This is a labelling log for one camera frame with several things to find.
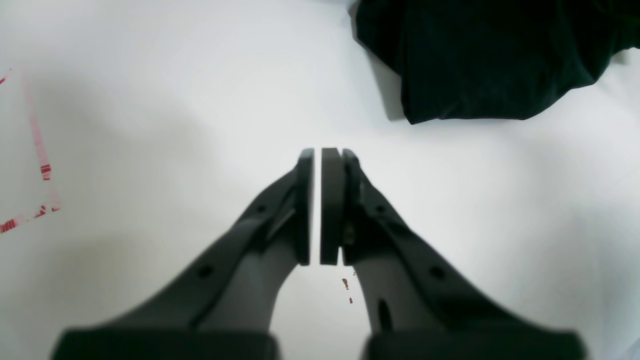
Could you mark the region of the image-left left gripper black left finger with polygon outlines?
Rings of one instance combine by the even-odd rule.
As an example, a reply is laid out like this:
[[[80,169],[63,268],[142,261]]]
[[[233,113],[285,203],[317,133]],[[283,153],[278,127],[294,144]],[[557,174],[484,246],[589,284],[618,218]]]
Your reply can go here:
[[[102,325],[69,329],[55,360],[279,360],[278,293],[310,263],[314,150],[156,295]]]

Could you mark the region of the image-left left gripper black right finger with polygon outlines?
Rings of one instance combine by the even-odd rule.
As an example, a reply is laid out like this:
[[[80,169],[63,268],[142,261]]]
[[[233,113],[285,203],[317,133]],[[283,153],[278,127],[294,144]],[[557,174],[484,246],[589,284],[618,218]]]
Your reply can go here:
[[[320,262],[354,269],[364,360],[585,360],[578,335],[505,310],[403,221],[349,149],[321,151]]]

